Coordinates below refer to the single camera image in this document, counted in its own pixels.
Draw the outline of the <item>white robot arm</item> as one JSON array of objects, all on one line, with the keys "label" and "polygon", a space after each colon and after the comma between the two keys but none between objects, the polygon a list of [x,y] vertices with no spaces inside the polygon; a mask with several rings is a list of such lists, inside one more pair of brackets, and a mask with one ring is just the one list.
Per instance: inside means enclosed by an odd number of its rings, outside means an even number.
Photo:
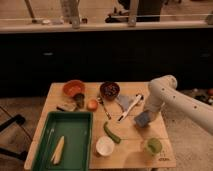
[{"label": "white robot arm", "polygon": [[144,110],[150,121],[154,121],[162,106],[167,104],[213,135],[213,107],[178,92],[176,88],[177,79],[172,75],[155,78],[148,83],[149,96],[145,100]]}]

